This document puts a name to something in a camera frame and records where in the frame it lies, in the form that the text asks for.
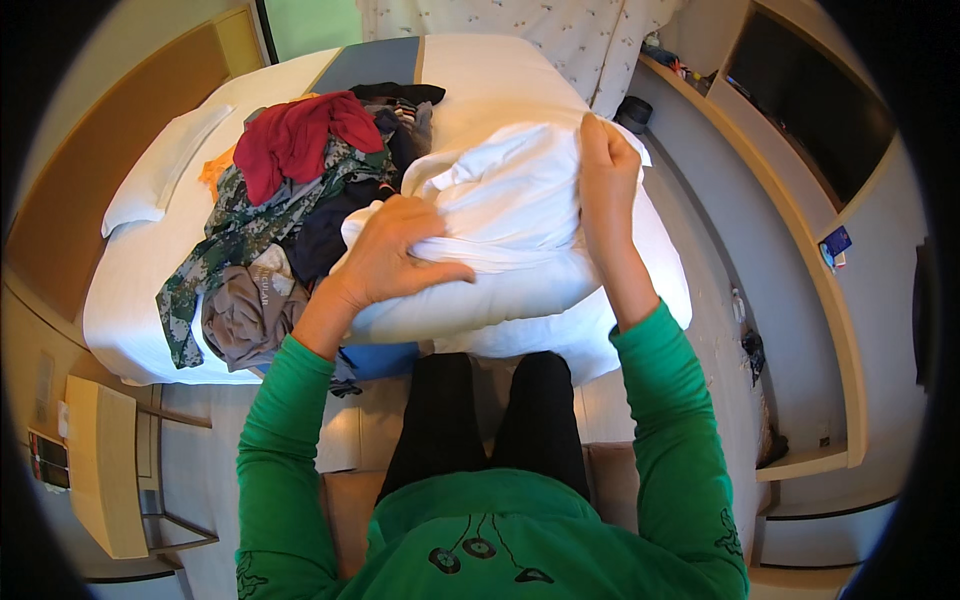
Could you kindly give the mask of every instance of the black pants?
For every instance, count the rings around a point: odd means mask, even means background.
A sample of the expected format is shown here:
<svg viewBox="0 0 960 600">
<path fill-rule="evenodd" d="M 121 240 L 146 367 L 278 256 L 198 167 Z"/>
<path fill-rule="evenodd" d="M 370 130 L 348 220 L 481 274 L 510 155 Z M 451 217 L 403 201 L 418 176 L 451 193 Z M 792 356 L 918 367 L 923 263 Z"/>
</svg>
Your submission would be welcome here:
<svg viewBox="0 0 960 600">
<path fill-rule="evenodd" d="M 376 498 L 434 475 L 509 467 L 553 477 L 590 500 L 573 387 L 565 360 L 528 354 L 514 372 L 510 404 L 488 460 L 473 410 L 465 354 L 432 354 L 414 365 L 403 432 Z"/>
</svg>

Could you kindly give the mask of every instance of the hand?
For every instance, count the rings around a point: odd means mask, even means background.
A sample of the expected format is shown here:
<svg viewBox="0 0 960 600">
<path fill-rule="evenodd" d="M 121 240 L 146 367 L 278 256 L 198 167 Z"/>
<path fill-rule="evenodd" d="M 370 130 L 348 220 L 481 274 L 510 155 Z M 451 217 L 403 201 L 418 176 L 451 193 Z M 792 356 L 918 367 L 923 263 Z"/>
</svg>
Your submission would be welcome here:
<svg viewBox="0 0 960 600">
<path fill-rule="evenodd" d="M 598 268 L 633 247 L 640 155 L 611 123 L 588 112 L 580 124 L 581 222 Z"/>
<path fill-rule="evenodd" d="M 634 245 L 640 155 L 620 131 L 591 113 L 580 124 L 580 220 L 620 331 L 646 319 L 660 297 Z"/>
<path fill-rule="evenodd" d="M 476 274 L 467 265 L 438 262 L 418 266 L 407 253 L 424 238 L 444 235 L 444 227 L 434 205 L 394 195 L 364 226 L 343 267 L 327 279 L 339 286 L 344 299 L 357 311 L 439 283 L 472 283 Z"/>
<path fill-rule="evenodd" d="M 407 253 L 427 237 L 444 235 L 444 219 L 420 198 L 393 196 L 364 226 L 344 265 L 314 291 L 292 335 L 332 361 L 357 313 L 397 296 L 448 281 L 476 279 L 467 265 L 415 265 Z"/>
</svg>

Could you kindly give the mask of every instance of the trash bin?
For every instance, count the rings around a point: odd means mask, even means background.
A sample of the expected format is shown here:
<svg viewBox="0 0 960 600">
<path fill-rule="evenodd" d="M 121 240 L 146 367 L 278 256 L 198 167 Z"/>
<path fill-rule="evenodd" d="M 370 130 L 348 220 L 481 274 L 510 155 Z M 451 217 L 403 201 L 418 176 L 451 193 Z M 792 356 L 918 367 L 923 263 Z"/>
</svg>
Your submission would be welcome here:
<svg viewBox="0 0 960 600">
<path fill-rule="evenodd" d="M 628 131 L 640 135 L 647 129 L 647 122 L 653 112 L 654 108 L 637 96 L 627 96 L 620 103 L 613 120 L 627 128 Z"/>
</svg>

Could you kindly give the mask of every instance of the curtain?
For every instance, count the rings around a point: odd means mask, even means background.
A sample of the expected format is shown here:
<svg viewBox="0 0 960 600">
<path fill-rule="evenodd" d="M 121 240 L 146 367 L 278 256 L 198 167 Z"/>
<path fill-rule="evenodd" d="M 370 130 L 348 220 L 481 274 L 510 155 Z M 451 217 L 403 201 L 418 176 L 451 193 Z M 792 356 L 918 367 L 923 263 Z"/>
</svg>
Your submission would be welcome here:
<svg viewBox="0 0 960 600">
<path fill-rule="evenodd" d="M 363 39 L 501 34 L 531 42 L 594 112 L 613 117 L 640 42 L 684 0 L 356 0 Z"/>
</svg>

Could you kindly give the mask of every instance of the wooden headboard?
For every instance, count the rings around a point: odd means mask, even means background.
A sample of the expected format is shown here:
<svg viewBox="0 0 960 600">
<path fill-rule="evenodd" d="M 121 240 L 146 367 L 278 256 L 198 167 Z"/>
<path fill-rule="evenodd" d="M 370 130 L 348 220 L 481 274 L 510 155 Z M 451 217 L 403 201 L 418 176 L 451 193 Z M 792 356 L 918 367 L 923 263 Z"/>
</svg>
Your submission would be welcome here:
<svg viewBox="0 0 960 600">
<path fill-rule="evenodd" d="M 106 245 L 110 200 L 156 135 L 229 79 L 209 21 L 160 48 L 117 82 L 66 136 L 13 222 L 4 261 L 73 322 Z"/>
</svg>

